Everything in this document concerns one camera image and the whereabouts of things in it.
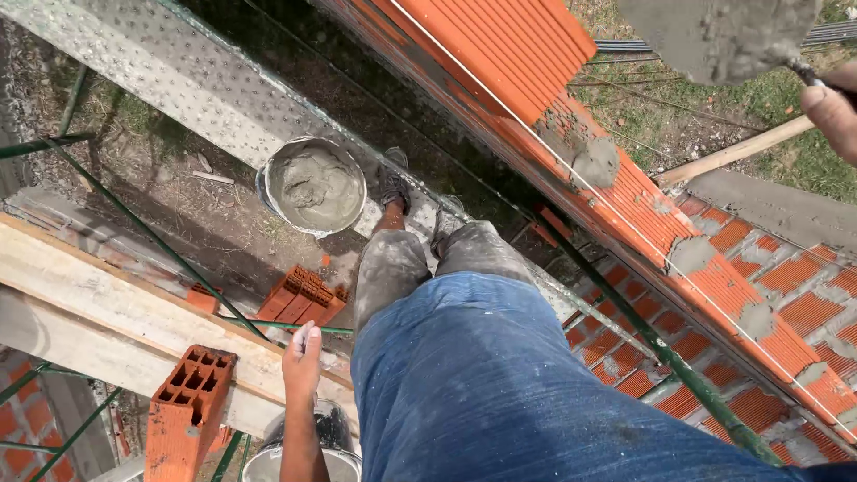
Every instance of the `metal bucket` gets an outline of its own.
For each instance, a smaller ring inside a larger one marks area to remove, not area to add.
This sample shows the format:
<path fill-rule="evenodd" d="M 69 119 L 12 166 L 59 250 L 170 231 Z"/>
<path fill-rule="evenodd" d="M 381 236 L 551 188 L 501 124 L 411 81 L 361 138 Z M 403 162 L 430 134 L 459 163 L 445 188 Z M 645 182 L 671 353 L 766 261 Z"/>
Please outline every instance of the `metal bucket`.
<path fill-rule="evenodd" d="M 360 217 L 366 178 L 337 143 L 302 136 L 288 141 L 256 173 L 256 192 L 289 226 L 324 238 Z"/>
<path fill-rule="evenodd" d="M 360 482 L 360 457 L 353 453 L 348 417 L 338 404 L 319 400 L 315 407 L 315 431 L 321 443 L 327 473 L 332 482 Z M 265 439 L 259 453 L 244 466 L 244 482 L 279 482 L 283 461 L 283 422 Z"/>

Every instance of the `grass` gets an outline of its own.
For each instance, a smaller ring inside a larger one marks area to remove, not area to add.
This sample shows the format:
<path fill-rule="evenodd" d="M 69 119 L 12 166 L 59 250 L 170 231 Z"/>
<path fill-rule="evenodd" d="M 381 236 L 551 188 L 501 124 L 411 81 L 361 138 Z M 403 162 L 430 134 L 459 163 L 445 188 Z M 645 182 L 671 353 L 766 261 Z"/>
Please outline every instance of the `grass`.
<path fill-rule="evenodd" d="M 845 9 L 854 6 L 857 6 L 857 0 L 826 0 L 817 22 L 847 20 Z M 625 23 L 615 9 L 614 0 L 575 0 L 571 11 L 582 20 L 594 38 L 613 38 L 614 35 L 605 35 L 604 30 L 615 32 Z M 842 48 L 808 57 L 818 71 L 824 72 L 853 59 L 856 52 L 855 49 Z M 660 62 L 591 64 L 584 68 L 584 72 L 613 82 L 653 80 L 676 75 Z M 594 80 L 577 75 L 573 82 Z M 802 83 L 787 69 L 775 69 L 735 87 L 699 86 L 684 80 L 633 83 L 625 84 L 624 87 L 643 90 L 658 99 L 766 130 L 802 114 Z M 649 173 L 654 173 L 658 167 L 668 169 L 687 162 L 694 145 L 700 148 L 699 155 L 705 155 L 755 134 L 703 117 L 694 119 L 688 111 L 641 99 L 636 95 L 629 96 L 628 92 L 609 85 L 570 85 L 568 90 L 603 125 L 633 139 L 615 136 L 616 142 L 640 169 Z M 662 150 L 675 159 L 667 159 L 641 144 Z M 733 168 L 837 201 L 857 204 L 857 171 L 833 153 L 817 130 L 783 142 L 757 159 Z"/>

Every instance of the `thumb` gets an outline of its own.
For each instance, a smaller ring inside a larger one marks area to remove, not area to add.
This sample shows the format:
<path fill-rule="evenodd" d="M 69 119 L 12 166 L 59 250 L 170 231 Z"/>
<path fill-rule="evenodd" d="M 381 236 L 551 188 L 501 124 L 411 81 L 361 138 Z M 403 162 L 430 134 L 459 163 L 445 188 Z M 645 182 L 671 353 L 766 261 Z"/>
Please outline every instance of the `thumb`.
<path fill-rule="evenodd" d="M 857 112 L 838 92 L 811 86 L 800 94 L 800 109 L 846 162 L 857 166 Z"/>
<path fill-rule="evenodd" d="M 309 330 L 307 339 L 307 351 L 304 355 L 311 363 L 318 363 L 321 356 L 321 328 L 313 327 Z"/>

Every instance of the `man's right hand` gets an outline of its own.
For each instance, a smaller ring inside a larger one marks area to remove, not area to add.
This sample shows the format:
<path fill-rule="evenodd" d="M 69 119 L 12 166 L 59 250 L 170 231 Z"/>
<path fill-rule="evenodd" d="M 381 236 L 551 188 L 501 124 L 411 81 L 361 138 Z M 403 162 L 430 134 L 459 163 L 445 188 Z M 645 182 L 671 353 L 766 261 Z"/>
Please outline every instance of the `man's right hand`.
<path fill-rule="evenodd" d="M 824 78 L 857 92 L 857 61 L 844 64 Z M 857 167 L 857 112 L 839 93 L 827 87 L 807 87 L 800 93 L 800 109 L 818 127 L 845 162 Z"/>

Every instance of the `trowel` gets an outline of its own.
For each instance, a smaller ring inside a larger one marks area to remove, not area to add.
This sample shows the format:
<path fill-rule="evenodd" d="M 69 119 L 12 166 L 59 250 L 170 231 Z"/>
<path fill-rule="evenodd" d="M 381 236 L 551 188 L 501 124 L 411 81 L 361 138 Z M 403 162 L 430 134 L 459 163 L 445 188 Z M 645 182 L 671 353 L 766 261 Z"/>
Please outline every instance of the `trowel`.
<path fill-rule="evenodd" d="M 819 78 L 800 57 L 821 0 L 619 0 L 645 42 L 688 80 L 739 85 L 779 66 L 807 86 L 830 87 L 857 106 L 857 94 Z"/>

